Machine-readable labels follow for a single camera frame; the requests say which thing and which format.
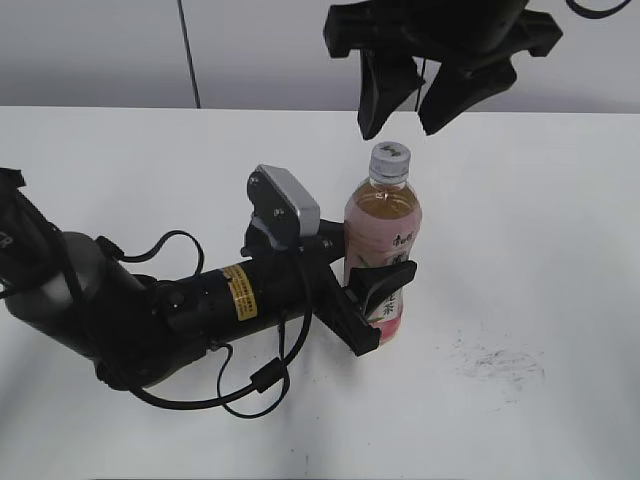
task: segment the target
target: pink label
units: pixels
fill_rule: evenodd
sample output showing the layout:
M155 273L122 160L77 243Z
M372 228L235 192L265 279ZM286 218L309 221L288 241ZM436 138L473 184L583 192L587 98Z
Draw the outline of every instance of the pink label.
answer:
M349 201L345 215L345 285L352 268L393 265L409 258L422 220L420 207L409 215L384 220L375 218ZM402 313L402 291L387 298L369 317L369 322L387 322Z

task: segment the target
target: cable connector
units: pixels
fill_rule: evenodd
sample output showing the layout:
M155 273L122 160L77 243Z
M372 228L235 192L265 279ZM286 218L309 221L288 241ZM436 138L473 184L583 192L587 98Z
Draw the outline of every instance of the cable connector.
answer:
M252 386L260 393L266 392L285 375L285 364L279 358L274 358L264 367L251 375Z
M102 253L104 253L107 257L114 258L116 260L120 260L122 257L124 257L124 252L122 251L122 249L107 237L103 237L102 235L100 235L98 238L96 238L96 243L98 244L98 247L100 247L100 250L102 250Z

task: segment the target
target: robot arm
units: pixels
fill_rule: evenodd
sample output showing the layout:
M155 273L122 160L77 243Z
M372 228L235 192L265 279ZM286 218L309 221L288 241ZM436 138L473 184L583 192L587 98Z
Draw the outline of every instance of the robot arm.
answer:
M376 349L380 331L367 314L416 271L414 262L355 270L341 287L330 264L344 256L342 224L321 220L315 200L285 169L261 165L249 177L255 210L242 253L252 259L209 272L186 232L169 232L148 253L128 257L104 237L58 230L20 193L22 186L20 172L0 170L0 281L9 312L93 362L112 388L161 408L226 406L282 379L288 385L286 367L304 344L312 313L356 355ZM192 276L157 280L122 266L148 260L175 235L197 246ZM237 392L176 402L144 390L208 350L303 314L291 351Z

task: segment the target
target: yellow warning label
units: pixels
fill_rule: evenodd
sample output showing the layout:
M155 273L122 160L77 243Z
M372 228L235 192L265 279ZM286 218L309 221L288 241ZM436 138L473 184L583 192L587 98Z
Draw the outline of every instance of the yellow warning label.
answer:
M240 265L231 265L222 269L224 276L229 280L229 290L236 304L238 320L249 320L258 316L258 305L253 295L253 288L247 278L247 274Z

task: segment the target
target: bottle label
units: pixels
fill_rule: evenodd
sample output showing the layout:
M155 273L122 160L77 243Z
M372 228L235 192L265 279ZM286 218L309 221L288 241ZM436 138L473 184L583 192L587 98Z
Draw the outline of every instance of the bottle label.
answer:
M365 242L351 238L345 256L345 283L349 281L352 268L374 268L395 265L409 259L416 232L399 232L393 236L385 251L367 248ZM369 323L388 322L398 318L402 313L402 290L390 295L368 318Z
M238 320L249 320L258 316L256 297L251 288L251 282L240 265L231 265L222 269L222 273L228 280L229 290L236 305Z

